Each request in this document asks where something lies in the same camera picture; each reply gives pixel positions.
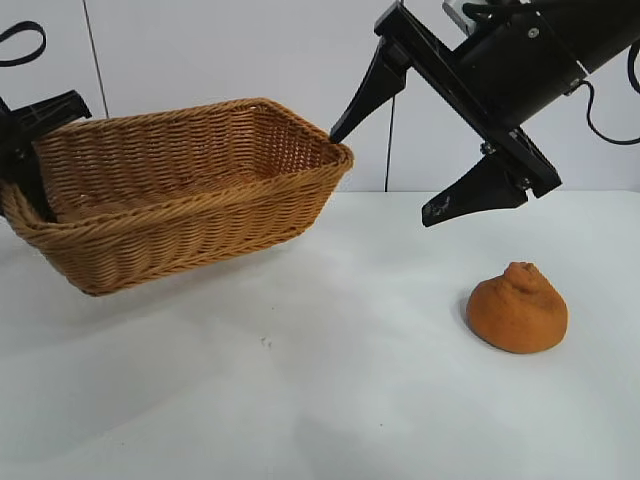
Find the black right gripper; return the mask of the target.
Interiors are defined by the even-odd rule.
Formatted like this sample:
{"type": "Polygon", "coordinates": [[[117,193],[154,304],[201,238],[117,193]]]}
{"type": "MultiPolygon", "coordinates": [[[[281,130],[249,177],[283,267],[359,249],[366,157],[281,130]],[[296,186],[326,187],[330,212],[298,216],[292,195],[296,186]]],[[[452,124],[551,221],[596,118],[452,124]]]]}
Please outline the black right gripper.
{"type": "Polygon", "coordinates": [[[523,124],[576,87],[583,70],[543,16],[522,2],[446,2],[466,33],[447,47],[409,9],[395,2],[377,20],[380,37],[353,99],[330,130],[334,144],[406,87],[414,69],[483,139],[483,158],[421,210],[431,227],[473,213],[516,209],[525,191],[541,197],[561,184],[556,168],[523,124]]]}

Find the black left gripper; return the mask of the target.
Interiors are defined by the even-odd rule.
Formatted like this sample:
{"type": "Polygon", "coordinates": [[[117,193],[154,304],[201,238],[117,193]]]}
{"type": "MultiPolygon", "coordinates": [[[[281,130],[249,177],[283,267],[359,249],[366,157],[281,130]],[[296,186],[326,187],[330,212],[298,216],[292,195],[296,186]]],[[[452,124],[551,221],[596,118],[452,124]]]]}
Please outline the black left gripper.
{"type": "Polygon", "coordinates": [[[1,100],[1,177],[9,179],[17,170],[22,193],[46,222],[56,223],[57,219],[47,199],[33,144],[65,125],[91,117],[75,90],[15,110],[1,100]]]}

